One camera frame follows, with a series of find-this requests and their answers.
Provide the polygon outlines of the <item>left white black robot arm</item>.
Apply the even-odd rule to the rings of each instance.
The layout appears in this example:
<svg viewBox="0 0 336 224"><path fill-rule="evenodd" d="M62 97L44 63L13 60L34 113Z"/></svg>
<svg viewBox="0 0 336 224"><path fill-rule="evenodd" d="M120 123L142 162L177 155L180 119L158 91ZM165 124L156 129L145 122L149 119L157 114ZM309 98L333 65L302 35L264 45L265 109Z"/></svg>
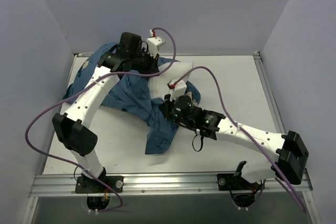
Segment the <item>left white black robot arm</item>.
<svg viewBox="0 0 336 224"><path fill-rule="evenodd" d="M101 175L104 168L95 152L98 137L89 129L91 121L109 91L119 82L122 72L159 72L159 48L165 40L151 31L145 43L147 48L142 48L139 35L123 32L119 44L99 58L86 84L87 91L63 114L57 113L52 119L58 140L73 153L83 175L88 178L87 186L94 192L105 188L106 179Z"/></svg>

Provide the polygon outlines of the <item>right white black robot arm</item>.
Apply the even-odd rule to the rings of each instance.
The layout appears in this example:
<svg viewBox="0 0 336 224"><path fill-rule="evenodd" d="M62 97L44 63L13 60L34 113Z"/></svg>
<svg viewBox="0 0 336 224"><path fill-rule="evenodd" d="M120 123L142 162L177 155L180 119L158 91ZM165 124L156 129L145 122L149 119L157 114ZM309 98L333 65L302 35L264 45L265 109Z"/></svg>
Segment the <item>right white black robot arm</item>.
<svg viewBox="0 0 336 224"><path fill-rule="evenodd" d="M309 152L297 132L272 133L232 123L221 113L195 106L187 95L175 100L167 95L160 111L165 119L199 134L202 140L230 142L264 154L266 160L260 164L246 158L240 161L233 175L236 187L244 189L251 183L275 177L292 185L301 184Z"/></svg>

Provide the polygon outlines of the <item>white pillow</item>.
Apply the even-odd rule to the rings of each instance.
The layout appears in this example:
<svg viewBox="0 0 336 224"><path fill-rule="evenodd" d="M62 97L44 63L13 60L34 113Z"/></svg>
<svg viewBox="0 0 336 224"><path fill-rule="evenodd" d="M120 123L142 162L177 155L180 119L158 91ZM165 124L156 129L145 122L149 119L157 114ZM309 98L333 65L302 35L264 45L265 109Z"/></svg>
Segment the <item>white pillow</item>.
<svg viewBox="0 0 336 224"><path fill-rule="evenodd" d="M194 67L192 62L174 62L171 67L159 76L150 77L148 80L148 87L151 99L160 98L164 100L165 95L169 93L168 83L177 81L186 72ZM190 73L182 80L186 82L190 77Z"/></svg>

